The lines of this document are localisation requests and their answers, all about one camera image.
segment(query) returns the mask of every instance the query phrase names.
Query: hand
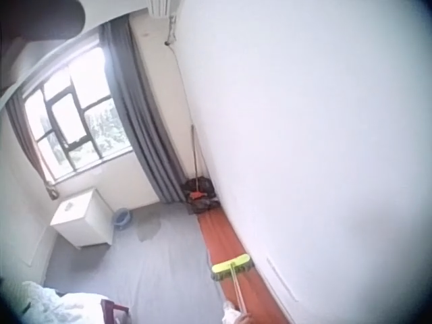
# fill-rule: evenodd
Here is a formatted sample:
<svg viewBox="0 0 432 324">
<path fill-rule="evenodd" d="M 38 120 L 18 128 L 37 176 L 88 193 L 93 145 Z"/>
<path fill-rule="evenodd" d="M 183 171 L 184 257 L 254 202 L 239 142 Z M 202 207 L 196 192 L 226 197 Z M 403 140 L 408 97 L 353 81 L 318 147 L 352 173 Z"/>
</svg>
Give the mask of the hand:
<svg viewBox="0 0 432 324">
<path fill-rule="evenodd" d="M 236 319 L 234 324 L 253 324 L 253 319 L 250 314 L 243 314 L 238 319 Z"/>
</svg>

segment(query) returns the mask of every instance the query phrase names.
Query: white wall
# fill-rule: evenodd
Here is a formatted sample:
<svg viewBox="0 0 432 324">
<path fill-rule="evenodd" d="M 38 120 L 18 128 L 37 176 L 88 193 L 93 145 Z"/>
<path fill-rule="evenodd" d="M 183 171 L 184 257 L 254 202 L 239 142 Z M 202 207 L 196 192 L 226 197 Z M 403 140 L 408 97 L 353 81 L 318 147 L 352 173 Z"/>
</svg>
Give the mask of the white wall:
<svg viewBox="0 0 432 324">
<path fill-rule="evenodd" d="M 391 323 L 432 255 L 428 13 L 185 0 L 177 40 L 223 206 L 295 322 Z"/>
<path fill-rule="evenodd" d="M 56 232 L 57 206 L 20 150 L 6 113 L 0 125 L 0 275 L 42 283 Z"/>
<path fill-rule="evenodd" d="M 159 201 L 133 152 L 57 185 L 62 197 L 93 187 L 114 211 L 122 207 L 135 209 Z"/>
<path fill-rule="evenodd" d="M 194 177 L 188 103 L 176 57 L 164 45 L 168 37 L 168 19 L 153 19 L 145 9 L 133 13 L 130 24 L 165 128 L 184 171 L 187 176 Z M 198 152 L 198 173 L 207 174 L 201 157 Z"/>
</svg>

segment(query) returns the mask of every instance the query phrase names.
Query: blue bucket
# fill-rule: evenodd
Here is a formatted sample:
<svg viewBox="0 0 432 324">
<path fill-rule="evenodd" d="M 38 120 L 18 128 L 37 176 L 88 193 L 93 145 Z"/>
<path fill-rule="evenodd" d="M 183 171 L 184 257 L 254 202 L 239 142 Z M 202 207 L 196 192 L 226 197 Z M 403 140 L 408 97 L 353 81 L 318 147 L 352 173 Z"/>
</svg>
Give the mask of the blue bucket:
<svg viewBox="0 0 432 324">
<path fill-rule="evenodd" d="M 132 216 L 129 209 L 121 208 L 114 213 L 114 228 L 124 230 L 130 224 Z"/>
</svg>

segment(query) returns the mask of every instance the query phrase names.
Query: gray carpet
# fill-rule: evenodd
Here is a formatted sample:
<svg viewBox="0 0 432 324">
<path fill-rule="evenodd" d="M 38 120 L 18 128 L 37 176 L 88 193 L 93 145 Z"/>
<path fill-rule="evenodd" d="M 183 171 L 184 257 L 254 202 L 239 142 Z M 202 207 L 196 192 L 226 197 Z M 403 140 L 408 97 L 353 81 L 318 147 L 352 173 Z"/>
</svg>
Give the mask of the gray carpet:
<svg viewBox="0 0 432 324">
<path fill-rule="evenodd" d="M 108 296 L 129 306 L 137 324 L 216 324 L 223 293 L 210 267 L 196 216 L 155 204 L 133 211 L 111 247 L 77 250 L 58 236 L 45 286 Z"/>
</svg>

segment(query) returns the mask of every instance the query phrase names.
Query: curtain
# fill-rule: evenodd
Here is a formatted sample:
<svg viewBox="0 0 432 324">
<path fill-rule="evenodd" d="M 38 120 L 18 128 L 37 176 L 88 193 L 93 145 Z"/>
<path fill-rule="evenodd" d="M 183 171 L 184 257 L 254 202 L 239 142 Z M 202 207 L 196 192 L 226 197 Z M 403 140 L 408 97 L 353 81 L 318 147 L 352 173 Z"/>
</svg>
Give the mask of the curtain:
<svg viewBox="0 0 432 324">
<path fill-rule="evenodd" d="M 111 96 L 130 144 L 162 203 L 185 201 L 183 169 L 162 123 L 128 15 L 101 25 Z"/>
<path fill-rule="evenodd" d="M 13 132 L 15 133 L 18 143 L 20 144 L 25 156 L 42 179 L 45 189 L 47 189 L 51 200 L 58 199 L 59 192 L 45 177 L 41 160 L 39 159 L 39 155 L 36 151 L 36 148 L 34 147 L 34 142 L 26 119 L 26 113 L 24 111 L 24 100 L 22 98 L 20 89 L 15 91 L 15 93 L 6 102 L 5 107 L 7 115 L 9 116 L 9 121 L 12 125 Z"/>
</svg>

